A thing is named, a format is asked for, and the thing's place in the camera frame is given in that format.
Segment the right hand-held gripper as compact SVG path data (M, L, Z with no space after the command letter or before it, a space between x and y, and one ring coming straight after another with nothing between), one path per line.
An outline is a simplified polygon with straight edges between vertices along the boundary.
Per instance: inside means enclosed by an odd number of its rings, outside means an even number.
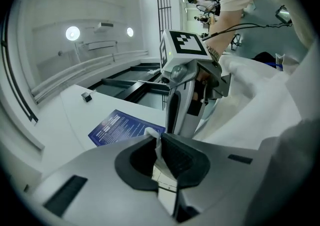
M207 99L228 96L231 75L222 75L219 62L210 55L200 36L192 32L164 30L159 54L161 81L170 89L165 132L191 138L208 104ZM207 85L196 80L200 71L207 73Z

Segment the person's right hand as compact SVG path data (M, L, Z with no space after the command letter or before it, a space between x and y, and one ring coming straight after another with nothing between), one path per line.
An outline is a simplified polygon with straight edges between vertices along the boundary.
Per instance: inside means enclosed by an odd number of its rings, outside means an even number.
M211 75L206 71L201 71L198 73L196 80L200 82L202 85L206 85L210 76Z

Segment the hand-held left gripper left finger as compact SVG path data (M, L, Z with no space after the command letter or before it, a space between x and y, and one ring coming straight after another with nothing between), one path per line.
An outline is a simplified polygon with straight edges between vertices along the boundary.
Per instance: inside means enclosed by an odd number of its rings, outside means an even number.
M152 179L156 139L138 136L92 148L31 192L52 226L175 226Z

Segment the person's right forearm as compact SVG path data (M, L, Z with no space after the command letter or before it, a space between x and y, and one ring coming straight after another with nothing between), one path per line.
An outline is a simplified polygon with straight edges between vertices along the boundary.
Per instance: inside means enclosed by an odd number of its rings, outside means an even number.
M209 35L223 32L226 29L230 30L231 27L238 25L241 21L242 14L243 9L236 11L221 11L217 22L209 28ZM231 43L234 34L234 30L227 33L221 33L206 40L205 43L215 49L221 56Z

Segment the long black balcony railing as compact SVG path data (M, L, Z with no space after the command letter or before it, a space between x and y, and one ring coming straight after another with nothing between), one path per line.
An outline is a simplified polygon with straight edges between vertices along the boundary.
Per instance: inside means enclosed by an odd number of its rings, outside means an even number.
M0 47L2 52L2 62L4 66L5 75L15 99L22 111L24 112L24 114L26 115L27 119L30 122L37 123L39 119L31 109L31 107L28 105L14 76L8 46L8 21L8 17L6 16L2 22L2 27L0 31Z

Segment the black office chair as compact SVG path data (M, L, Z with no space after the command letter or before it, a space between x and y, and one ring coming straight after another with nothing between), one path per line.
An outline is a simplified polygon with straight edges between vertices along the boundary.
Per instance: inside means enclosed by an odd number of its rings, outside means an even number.
M261 62L261 63L275 63L276 59L268 52L264 51L257 54L252 60Z

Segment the black framed glass door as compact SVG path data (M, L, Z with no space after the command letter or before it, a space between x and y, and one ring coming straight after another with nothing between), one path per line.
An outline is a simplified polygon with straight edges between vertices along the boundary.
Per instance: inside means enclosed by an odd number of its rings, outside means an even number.
M160 69L159 63L140 63L102 77L88 88L113 98L164 111L169 88L161 82L160 72L156 75L148 74L148 71L155 69Z

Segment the short black balcony railing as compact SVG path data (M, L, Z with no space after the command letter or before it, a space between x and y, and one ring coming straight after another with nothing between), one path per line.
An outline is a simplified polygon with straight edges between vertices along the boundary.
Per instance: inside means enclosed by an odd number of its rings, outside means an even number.
M164 30L172 28L171 0L157 0L159 38L162 38Z

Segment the blue wall poster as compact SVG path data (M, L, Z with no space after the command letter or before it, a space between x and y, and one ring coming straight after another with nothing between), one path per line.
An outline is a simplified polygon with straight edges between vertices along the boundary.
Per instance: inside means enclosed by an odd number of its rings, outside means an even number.
M98 124L88 134L88 137L99 147L142 136L146 128L152 128L159 134L165 132L163 126L153 124L116 109Z

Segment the white ceiling pipes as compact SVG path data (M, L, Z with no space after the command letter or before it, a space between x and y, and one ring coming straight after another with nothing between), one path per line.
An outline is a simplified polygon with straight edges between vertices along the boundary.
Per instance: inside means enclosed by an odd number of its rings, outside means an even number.
M116 63L124 62L129 59L137 59L139 57L148 56L147 50L134 50L127 52L112 53L102 57L90 59L71 66L54 76L48 78L38 86L31 89L30 94L33 96L37 104L49 99L59 92L62 92L69 86L77 83L82 77L94 73L98 70L103 70L106 67L113 66Z

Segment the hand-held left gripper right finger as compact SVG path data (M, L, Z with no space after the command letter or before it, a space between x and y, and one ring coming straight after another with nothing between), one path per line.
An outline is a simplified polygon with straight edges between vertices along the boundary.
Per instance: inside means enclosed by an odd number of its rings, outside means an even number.
M177 181L173 218L185 222L220 200L252 168L258 150L161 135L161 155Z

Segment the silver wrist watch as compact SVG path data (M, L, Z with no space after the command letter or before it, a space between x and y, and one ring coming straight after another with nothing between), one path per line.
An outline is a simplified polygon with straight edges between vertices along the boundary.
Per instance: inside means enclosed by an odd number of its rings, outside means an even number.
M218 62L221 55L214 48L210 47L209 45L206 45L206 49L209 52L212 60Z

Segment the white air conditioner unit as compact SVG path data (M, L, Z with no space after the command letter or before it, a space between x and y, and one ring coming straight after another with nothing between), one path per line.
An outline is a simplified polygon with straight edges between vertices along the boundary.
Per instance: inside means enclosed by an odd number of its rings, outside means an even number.
M113 28L114 24L109 22L100 22L97 27L94 29L96 32L104 32L110 28Z

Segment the white cloth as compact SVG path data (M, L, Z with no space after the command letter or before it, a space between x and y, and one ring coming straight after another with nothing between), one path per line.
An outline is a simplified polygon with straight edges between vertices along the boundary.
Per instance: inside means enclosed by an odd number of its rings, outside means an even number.
M286 86L300 63L286 55L279 71L265 63L223 55L219 63L231 75L227 97L216 101L191 138L210 144L256 150L268 138L278 142L272 167L297 170L306 161L302 117Z

